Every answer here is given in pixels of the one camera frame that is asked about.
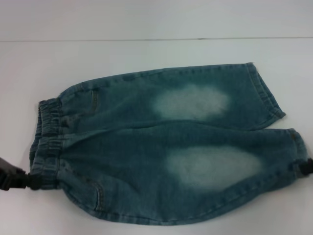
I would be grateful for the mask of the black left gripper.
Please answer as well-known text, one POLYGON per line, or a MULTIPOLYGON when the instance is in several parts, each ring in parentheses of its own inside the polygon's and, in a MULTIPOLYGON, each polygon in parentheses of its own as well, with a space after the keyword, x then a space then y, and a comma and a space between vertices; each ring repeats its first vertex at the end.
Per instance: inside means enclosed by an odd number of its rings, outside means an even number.
POLYGON ((3 158, 0 159, 0 189, 8 191, 11 188, 41 189, 40 175, 26 174, 24 170, 16 167, 3 158))

